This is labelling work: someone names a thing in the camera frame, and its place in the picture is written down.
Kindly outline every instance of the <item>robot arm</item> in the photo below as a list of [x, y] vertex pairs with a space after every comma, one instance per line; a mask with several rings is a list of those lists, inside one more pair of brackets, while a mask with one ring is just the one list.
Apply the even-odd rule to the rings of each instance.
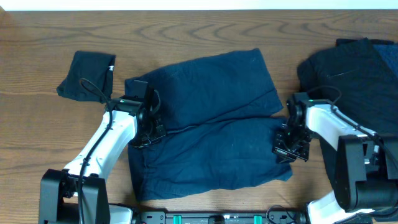
[[335, 150], [333, 187], [325, 197], [307, 207], [311, 223], [336, 223], [356, 213], [394, 208], [398, 202], [398, 170], [394, 153], [380, 149], [396, 148], [395, 136], [379, 136], [331, 107], [328, 100], [311, 100], [306, 93], [295, 93], [287, 101], [289, 120], [276, 134], [273, 152], [283, 161], [308, 160], [311, 138], [322, 138]]
[[[78, 204], [64, 203], [63, 198], [78, 195], [83, 160], [94, 145], [82, 175], [82, 195], [79, 195], [85, 223], [134, 222], [132, 209], [108, 203], [105, 183], [127, 144], [138, 148], [154, 144], [165, 136], [165, 128], [160, 118], [150, 111], [154, 89], [141, 81], [134, 81], [132, 87], [133, 96], [122, 96], [109, 102], [98, 130], [74, 160], [62, 171], [49, 169], [44, 174], [40, 182], [39, 223], [79, 222]], [[111, 128], [105, 133], [109, 122], [112, 122]]]
[[[137, 116], [131, 116], [128, 112], [112, 111], [113, 124], [112, 128], [98, 144], [95, 151], [91, 155], [90, 165], [87, 166], [84, 176], [88, 177], [92, 174], [98, 175], [99, 178], [108, 179], [109, 173], [116, 164], [120, 154], [129, 141], [134, 139], [137, 134]], [[93, 144], [98, 140], [109, 123], [109, 113], [105, 113], [103, 120], [94, 136], [90, 139], [79, 155], [65, 166], [70, 175], [79, 175], [83, 159]]]

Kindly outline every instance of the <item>wood grain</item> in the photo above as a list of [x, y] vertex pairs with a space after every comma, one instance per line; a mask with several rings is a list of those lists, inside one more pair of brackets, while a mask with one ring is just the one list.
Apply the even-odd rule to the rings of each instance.
[[[397, 11], [8, 12], [0, 24], [2, 223], [37, 222], [42, 175], [71, 161], [101, 121], [103, 105], [61, 98], [55, 91], [77, 50], [117, 55], [113, 96], [120, 96], [125, 79], [161, 66], [259, 48], [285, 101], [299, 88], [297, 65], [332, 47], [336, 38], [398, 40]], [[292, 167], [287, 182], [140, 206], [170, 211], [301, 207], [331, 190], [317, 141], [310, 160]], [[137, 205], [126, 150], [107, 188], [110, 202]]]

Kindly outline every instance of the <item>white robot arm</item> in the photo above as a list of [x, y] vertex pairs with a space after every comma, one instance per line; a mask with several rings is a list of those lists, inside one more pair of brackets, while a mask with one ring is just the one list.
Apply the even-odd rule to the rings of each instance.
[[290, 117], [275, 137], [274, 153], [284, 161], [307, 161], [309, 142], [316, 136], [336, 154], [334, 191], [308, 204], [310, 223], [332, 224], [357, 213], [374, 212], [373, 208], [395, 207], [397, 155], [385, 146], [395, 144], [395, 136], [380, 137], [349, 119], [332, 102], [311, 100], [307, 93], [293, 94], [287, 107]]
[[[117, 110], [112, 111], [112, 114], [112, 128], [92, 153], [90, 165], [87, 166], [83, 174], [85, 177], [96, 174], [98, 177], [107, 180], [124, 147], [126, 147], [129, 141], [134, 139], [137, 134], [137, 116], [132, 116], [128, 112]], [[88, 141], [79, 155], [65, 166], [64, 169], [69, 170], [69, 174], [80, 174], [84, 158], [87, 156], [94, 143], [102, 135], [108, 123], [109, 113], [106, 112], [94, 136]]]

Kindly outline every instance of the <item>green connector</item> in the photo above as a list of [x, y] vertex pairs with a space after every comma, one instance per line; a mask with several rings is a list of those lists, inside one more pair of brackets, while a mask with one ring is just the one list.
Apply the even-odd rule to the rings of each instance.
[[173, 224], [182, 224], [181, 215], [175, 215], [175, 216], [173, 216]]
[[262, 224], [262, 216], [255, 215], [254, 216], [254, 224]]

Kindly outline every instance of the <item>folded garment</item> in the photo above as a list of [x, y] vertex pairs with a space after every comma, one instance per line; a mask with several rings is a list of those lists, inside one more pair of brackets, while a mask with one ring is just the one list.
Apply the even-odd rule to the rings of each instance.
[[[341, 44], [348, 44], [356, 42], [354, 39], [337, 39], [336, 46]], [[398, 45], [391, 40], [369, 40], [373, 47], [379, 52], [383, 61], [385, 61], [388, 67], [398, 76]]]
[[398, 77], [398, 45], [373, 45], [383, 61]]
[[77, 101], [97, 101], [106, 99], [82, 88], [79, 79], [85, 78], [96, 85], [104, 95], [111, 98], [113, 89], [113, 68], [116, 56], [98, 52], [77, 51], [73, 57], [68, 76], [57, 87], [59, 96]]
[[[368, 39], [322, 50], [304, 61], [297, 73], [302, 91], [335, 86], [343, 94], [336, 103], [342, 113], [378, 133], [398, 134], [398, 77]], [[313, 99], [334, 100], [337, 96], [329, 88], [310, 94]], [[333, 185], [336, 151], [323, 139], [320, 144], [326, 173]]]
[[[136, 78], [158, 90], [169, 135], [143, 150], [129, 147], [138, 200], [287, 180], [292, 171], [272, 153], [282, 109], [258, 49], [169, 65]], [[126, 94], [132, 80], [126, 80]]]

